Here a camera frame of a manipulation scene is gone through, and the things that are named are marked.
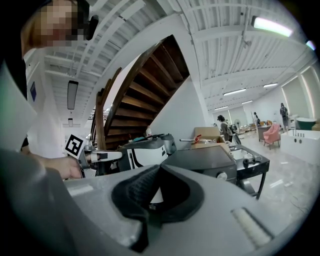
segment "marble floor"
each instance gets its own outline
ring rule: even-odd
[[[319,193],[320,166],[281,152],[277,142],[269,150],[269,146],[264,146],[264,141],[259,141],[254,131],[241,137],[242,145],[270,160],[259,201],[271,208],[287,225],[306,217]],[[261,176],[249,181],[257,191]]]

